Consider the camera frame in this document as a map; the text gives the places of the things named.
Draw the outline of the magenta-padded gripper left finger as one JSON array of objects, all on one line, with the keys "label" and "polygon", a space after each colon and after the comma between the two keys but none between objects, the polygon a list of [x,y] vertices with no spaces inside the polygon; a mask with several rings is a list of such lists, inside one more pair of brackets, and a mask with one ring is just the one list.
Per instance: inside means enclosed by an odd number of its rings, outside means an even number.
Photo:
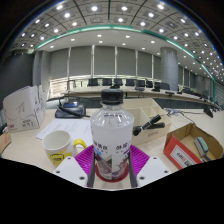
[{"label": "magenta-padded gripper left finger", "polygon": [[95,154],[89,146],[75,157],[66,157],[54,174],[81,187],[92,188],[95,181]]}]

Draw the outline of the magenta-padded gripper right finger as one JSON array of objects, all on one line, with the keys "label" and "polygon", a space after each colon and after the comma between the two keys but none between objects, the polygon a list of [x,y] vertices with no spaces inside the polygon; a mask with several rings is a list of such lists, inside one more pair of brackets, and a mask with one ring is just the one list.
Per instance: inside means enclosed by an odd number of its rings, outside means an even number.
[{"label": "magenta-padded gripper right finger", "polygon": [[170,170],[157,157],[150,157],[135,146],[130,147],[129,177],[132,188],[143,187],[170,174]]}]

